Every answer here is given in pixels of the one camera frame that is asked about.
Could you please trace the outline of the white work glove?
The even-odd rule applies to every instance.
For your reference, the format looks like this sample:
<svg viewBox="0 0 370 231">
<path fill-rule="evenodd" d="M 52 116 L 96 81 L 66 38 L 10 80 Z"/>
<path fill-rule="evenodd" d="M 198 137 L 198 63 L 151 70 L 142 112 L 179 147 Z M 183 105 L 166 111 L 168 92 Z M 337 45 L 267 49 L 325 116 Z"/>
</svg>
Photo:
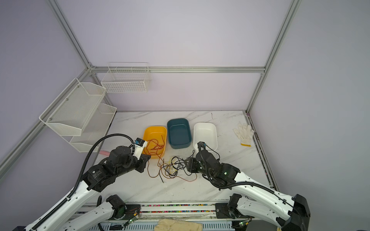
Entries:
<svg viewBox="0 0 370 231">
<path fill-rule="evenodd" d="M 241 141 L 240 144 L 242 146 L 251 147 L 251 143 L 253 141 L 254 130 L 252 126 L 249 124 L 238 124 L 238 127 L 233 129 L 236 137 Z"/>
</svg>

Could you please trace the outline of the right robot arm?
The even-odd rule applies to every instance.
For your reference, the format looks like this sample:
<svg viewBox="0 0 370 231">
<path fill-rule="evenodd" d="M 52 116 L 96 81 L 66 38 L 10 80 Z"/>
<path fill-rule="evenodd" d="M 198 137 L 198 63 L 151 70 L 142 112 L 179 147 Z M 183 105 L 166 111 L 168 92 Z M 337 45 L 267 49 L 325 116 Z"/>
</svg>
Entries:
<svg viewBox="0 0 370 231">
<path fill-rule="evenodd" d="M 198 152 L 185 160 L 190 173 L 199 173 L 218 190 L 232 190 L 228 203 L 219 211 L 227 218 L 262 219 L 282 231 L 307 231 L 311 213 L 305 197 L 291 196 L 255 181 L 239 168 L 221 163 L 198 143 Z"/>
</svg>

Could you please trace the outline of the teal plastic bin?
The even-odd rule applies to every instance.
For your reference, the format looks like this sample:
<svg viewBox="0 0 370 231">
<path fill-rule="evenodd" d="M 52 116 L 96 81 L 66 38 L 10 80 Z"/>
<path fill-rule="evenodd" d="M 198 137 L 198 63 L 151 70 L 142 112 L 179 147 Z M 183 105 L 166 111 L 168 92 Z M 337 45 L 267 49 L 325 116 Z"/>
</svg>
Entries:
<svg viewBox="0 0 370 231">
<path fill-rule="evenodd" d="M 192 142 L 189 121 L 186 118 L 171 119 L 167 122 L 168 141 L 172 149 L 188 148 Z"/>
</svg>

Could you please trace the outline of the beige cloth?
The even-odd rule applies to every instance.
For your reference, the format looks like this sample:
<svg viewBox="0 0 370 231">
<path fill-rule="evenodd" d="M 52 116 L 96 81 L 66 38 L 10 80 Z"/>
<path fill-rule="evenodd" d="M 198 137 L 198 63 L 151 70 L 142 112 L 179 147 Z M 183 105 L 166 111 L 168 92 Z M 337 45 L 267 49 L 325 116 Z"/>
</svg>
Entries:
<svg viewBox="0 0 370 231">
<path fill-rule="evenodd" d="M 202 231 L 202 224 L 173 219 L 161 219 L 155 226 L 154 231 Z"/>
</svg>

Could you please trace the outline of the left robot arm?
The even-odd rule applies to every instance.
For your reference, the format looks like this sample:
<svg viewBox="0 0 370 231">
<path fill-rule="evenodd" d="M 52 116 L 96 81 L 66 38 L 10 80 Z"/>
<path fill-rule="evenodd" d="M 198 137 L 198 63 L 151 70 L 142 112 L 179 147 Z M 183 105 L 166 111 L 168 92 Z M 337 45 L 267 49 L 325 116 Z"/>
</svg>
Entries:
<svg viewBox="0 0 370 231">
<path fill-rule="evenodd" d="M 129 146 L 118 146 L 112 150 L 106 160 L 86 169 L 87 162 L 95 148 L 104 140 L 110 137 L 124 137 L 129 140 Z M 16 231 L 58 231 L 67 228 L 68 230 L 86 230 L 91 226 L 113 216 L 125 206 L 124 202 L 117 196 L 110 196 L 105 203 L 108 209 L 99 206 L 100 213 L 96 219 L 84 221 L 85 225 L 76 227 L 81 218 L 71 220 L 71 217 L 91 198 L 98 195 L 106 187 L 113 184 L 116 179 L 133 170 L 144 172 L 150 155 L 143 153 L 147 141 L 141 138 L 133 140 L 125 134 L 111 134 L 99 139 L 88 152 L 82 165 L 74 187 L 59 202 L 50 208 L 40 218 L 27 226 L 17 226 Z"/>
</svg>

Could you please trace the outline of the lower white mesh shelf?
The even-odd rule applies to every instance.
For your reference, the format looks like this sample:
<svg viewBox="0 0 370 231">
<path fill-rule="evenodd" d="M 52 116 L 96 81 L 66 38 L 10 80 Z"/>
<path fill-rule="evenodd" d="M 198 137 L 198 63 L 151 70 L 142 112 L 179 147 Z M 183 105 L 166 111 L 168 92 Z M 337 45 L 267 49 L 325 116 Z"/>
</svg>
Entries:
<svg viewBox="0 0 370 231">
<path fill-rule="evenodd" d="M 92 146 L 106 135 L 116 111 L 113 106 L 100 104 L 82 135 L 72 137 L 69 144 L 80 153 L 89 152 Z"/>
</svg>

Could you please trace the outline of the pink plastic object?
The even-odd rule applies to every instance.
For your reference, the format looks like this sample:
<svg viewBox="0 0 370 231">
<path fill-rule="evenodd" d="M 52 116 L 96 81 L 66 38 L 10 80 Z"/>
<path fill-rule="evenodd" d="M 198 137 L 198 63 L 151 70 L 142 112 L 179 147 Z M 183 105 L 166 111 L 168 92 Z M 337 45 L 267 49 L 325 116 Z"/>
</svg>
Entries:
<svg viewBox="0 0 370 231">
<path fill-rule="evenodd" d="M 104 155 L 104 156 L 109 156 L 110 155 L 110 152 L 104 151 L 104 150 L 100 150 L 99 154 L 100 155 Z"/>
</svg>

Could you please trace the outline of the upper white mesh shelf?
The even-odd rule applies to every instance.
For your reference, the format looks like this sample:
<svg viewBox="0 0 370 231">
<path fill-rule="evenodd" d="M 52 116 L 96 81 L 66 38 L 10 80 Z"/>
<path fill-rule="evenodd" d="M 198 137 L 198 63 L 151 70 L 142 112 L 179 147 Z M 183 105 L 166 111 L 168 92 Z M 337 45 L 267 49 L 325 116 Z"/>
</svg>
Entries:
<svg viewBox="0 0 370 231">
<path fill-rule="evenodd" d="M 59 136 L 81 136 L 106 92 L 102 86 L 73 79 L 39 120 Z"/>
</svg>

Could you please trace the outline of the yellow plastic bin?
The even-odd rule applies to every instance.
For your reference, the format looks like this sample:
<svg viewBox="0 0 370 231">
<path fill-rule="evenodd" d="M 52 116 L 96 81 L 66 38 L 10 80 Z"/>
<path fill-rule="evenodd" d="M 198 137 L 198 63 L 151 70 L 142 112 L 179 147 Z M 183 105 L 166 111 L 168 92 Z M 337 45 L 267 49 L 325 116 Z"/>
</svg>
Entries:
<svg viewBox="0 0 370 231">
<path fill-rule="evenodd" d="M 164 157 L 167 129 L 163 126 L 151 126 L 144 132 L 144 140 L 148 142 L 147 147 L 144 148 L 142 154 L 150 155 L 151 158 L 158 159 Z"/>
</svg>

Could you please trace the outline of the white mesh shelf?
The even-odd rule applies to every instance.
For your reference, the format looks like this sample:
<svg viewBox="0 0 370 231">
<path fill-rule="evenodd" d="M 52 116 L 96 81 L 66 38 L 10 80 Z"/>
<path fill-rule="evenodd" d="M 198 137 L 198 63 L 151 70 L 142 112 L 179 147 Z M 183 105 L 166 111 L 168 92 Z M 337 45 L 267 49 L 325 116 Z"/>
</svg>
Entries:
<svg viewBox="0 0 370 231">
<path fill-rule="evenodd" d="M 106 92 L 102 86 L 73 79 L 39 120 L 59 136 L 81 136 Z"/>
<path fill-rule="evenodd" d="M 89 152 L 92 146 L 106 135 L 116 111 L 113 106 L 100 104 L 82 135 L 72 137 L 69 144 L 80 153 Z"/>
</svg>

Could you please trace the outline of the white plastic bin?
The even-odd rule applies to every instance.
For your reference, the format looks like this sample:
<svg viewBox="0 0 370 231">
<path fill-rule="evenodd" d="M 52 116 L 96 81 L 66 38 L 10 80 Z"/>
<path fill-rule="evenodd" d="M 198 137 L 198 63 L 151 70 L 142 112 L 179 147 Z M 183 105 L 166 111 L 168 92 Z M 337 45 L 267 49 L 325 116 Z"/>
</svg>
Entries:
<svg viewBox="0 0 370 231">
<path fill-rule="evenodd" d="M 212 123 L 199 122 L 194 125 L 193 130 L 193 147 L 198 149 L 198 142 L 206 143 L 212 150 L 217 150 L 217 130 Z"/>
</svg>

